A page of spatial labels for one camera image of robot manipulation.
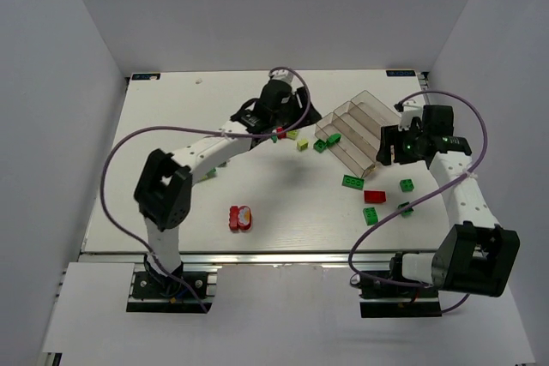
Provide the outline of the green 2x2 lego brick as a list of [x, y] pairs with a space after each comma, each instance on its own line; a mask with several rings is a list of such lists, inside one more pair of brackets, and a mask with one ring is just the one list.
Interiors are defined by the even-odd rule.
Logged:
[[313, 149], [318, 153], [323, 153], [327, 149], [327, 142], [322, 139], [318, 139], [315, 141]]

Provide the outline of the green 2x2 lego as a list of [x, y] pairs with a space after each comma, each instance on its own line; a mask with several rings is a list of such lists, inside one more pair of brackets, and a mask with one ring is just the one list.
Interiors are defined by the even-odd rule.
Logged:
[[363, 209], [363, 216], [365, 223], [368, 226], [372, 226], [378, 223], [377, 210], [374, 207], [366, 207]]
[[399, 185], [400, 185], [401, 191], [404, 192], [404, 193], [413, 192], [414, 189], [415, 189], [413, 180], [412, 180], [412, 179], [409, 179], [409, 178], [407, 178], [407, 179], [402, 179], [402, 180], [399, 182]]

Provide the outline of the green sloped lego brick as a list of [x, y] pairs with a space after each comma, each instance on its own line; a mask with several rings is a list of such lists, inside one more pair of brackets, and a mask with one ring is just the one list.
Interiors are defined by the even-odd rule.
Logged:
[[327, 147], [332, 147], [335, 144], [339, 143], [341, 140], [341, 134], [335, 133], [329, 136], [329, 138], [326, 140]]

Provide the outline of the green long lego brick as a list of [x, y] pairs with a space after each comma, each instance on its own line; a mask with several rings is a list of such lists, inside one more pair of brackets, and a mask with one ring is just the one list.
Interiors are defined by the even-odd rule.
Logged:
[[341, 185], [350, 189], [362, 190], [364, 188], [364, 180], [360, 177], [344, 175]]

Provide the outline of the green on lime long lego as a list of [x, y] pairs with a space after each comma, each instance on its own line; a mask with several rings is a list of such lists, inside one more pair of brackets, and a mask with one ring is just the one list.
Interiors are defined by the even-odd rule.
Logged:
[[208, 173], [206, 174], [205, 177], [206, 177], [207, 179], [210, 179], [210, 178], [212, 178], [212, 177], [215, 177], [215, 176], [216, 176], [216, 172], [217, 172], [217, 170], [216, 170], [215, 168], [213, 168], [212, 170], [208, 171]]

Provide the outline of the green 2x2 lego front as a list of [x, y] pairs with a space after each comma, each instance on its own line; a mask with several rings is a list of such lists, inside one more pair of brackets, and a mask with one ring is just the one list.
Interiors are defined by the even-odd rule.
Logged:
[[378, 223], [377, 210], [374, 207], [366, 207], [363, 209], [363, 216], [365, 223], [368, 226], [372, 226]]

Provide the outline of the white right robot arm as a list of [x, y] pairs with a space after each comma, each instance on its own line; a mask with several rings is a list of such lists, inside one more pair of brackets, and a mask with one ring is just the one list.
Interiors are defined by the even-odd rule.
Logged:
[[454, 132], [448, 105], [397, 105], [401, 121], [381, 128], [382, 165], [425, 162], [442, 190], [449, 233], [436, 252], [405, 253], [400, 275], [415, 283], [487, 297], [502, 295], [520, 240], [486, 204], [471, 167], [468, 141]]

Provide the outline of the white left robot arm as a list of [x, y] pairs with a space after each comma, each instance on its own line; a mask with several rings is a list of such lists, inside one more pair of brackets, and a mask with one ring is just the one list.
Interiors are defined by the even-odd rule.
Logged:
[[152, 151], [136, 185], [134, 198], [147, 227], [153, 250], [146, 270], [157, 281], [179, 277], [179, 225], [191, 205], [191, 191], [208, 171], [270, 138], [279, 127], [301, 129], [321, 119], [305, 86], [273, 78], [260, 96], [245, 102], [221, 128], [171, 153]]

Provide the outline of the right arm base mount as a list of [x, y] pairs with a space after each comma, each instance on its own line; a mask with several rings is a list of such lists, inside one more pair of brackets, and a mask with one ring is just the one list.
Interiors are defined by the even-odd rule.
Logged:
[[382, 283], [354, 274], [350, 286], [359, 290], [363, 319], [401, 319], [440, 317], [442, 310], [434, 289], [404, 287]]

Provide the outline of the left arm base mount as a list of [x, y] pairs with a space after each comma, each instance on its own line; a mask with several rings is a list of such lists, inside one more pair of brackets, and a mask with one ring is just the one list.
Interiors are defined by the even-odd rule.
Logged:
[[209, 273], [184, 271], [178, 268], [174, 275], [189, 286], [163, 275], [147, 271], [148, 264], [135, 270], [126, 303], [128, 313], [200, 314], [209, 312], [213, 303]]

